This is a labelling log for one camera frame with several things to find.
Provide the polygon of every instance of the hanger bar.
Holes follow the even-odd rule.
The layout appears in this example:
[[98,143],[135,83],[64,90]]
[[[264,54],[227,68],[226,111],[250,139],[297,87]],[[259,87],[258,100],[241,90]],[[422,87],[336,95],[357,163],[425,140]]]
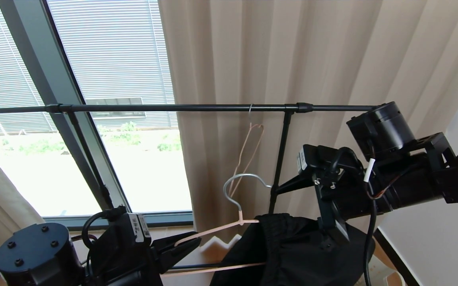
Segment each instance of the hanger bar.
[[0,107],[0,114],[23,112],[367,112],[373,105],[314,105],[296,104],[126,104],[126,105],[72,105]]

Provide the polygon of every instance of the window frame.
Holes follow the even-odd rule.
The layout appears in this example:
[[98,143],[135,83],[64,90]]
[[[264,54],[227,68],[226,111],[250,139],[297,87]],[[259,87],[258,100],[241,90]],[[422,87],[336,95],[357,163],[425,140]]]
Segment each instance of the window frame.
[[[0,0],[0,10],[44,104],[85,104],[47,1]],[[109,190],[113,205],[115,207],[124,205],[131,212],[93,118],[88,112],[77,112],[76,116],[94,157],[95,165]],[[74,127],[67,119],[68,116],[51,114],[51,117],[101,210],[107,209],[108,206],[80,146]],[[61,223],[70,230],[76,230],[82,227],[88,217],[57,216],[44,217],[44,219],[47,222]],[[145,213],[145,217],[149,219],[151,227],[193,225],[192,211]],[[94,224],[94,227],[98,228],[106,226],[107,224],[104,223]]]

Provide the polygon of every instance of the glass pane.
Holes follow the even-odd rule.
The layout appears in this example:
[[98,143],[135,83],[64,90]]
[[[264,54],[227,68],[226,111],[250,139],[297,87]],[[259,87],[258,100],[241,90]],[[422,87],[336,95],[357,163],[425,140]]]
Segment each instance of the glass pane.
[[[0,11],[0,107],[43,105]],[[0,167],[42,216],[100,211],[48,114],[0,114]]]
[[[174,103],[157,0],[47,3],[85,100]],[[175,112],[91,115],[133,211],[192,209]]]

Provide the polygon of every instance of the black garment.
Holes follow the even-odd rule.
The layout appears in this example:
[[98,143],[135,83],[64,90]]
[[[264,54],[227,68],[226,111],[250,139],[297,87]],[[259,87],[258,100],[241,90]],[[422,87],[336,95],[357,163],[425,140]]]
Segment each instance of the black garment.
[[[256,217],[220,266],[265,262],[215,272],[210,286],[353,286],[363,274],[365,233],[347,225],[351,243],[337,246],[315,220],[271,214]],[[374,253],[374,241],[369,251]]]

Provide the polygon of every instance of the building window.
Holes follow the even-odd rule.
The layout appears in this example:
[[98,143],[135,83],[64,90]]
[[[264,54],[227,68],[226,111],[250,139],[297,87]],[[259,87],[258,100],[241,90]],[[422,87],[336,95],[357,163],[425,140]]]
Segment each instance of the building window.
[[[110,104],[110,105],[142,105],[142,98],[140,97],[126,97],[126,98],[101,98],[101,99],[86,99],[86,104]],[[91,112],[93,118],[110,119],[115,117],[134,117],[144,118],[145,112]]]

